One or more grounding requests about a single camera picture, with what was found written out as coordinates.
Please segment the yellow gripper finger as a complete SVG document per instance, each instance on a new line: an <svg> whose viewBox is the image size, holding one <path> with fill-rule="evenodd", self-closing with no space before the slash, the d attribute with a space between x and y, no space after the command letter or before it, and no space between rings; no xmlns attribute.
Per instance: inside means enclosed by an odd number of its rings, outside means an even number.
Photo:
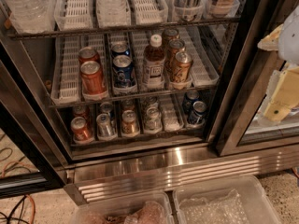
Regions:
<svg viewBox="0 0 299 224"><path fill-rule="evenodd" d="M278 39L283 25L280 24L269 35L260 40L257 47L266 51L278 51Z"/></svg>
<svg viewBox="0 0 299 224"><path fill-rule="evenodd" d="M271 121L282 121L299 104L299 67L284 70L278 79L263 115Z"/></svg>

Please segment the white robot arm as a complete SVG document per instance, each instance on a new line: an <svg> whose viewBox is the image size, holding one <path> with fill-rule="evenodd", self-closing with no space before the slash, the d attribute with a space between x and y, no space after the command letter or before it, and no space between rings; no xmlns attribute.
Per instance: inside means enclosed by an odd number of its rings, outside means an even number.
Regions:
<svg viewBox="0 0 299 224"><path fill-rule="evenodd" d="M276 51L288 65L270 77L261 111L265 119L280 123L299 105L299 6L257 47Z"/></svg>

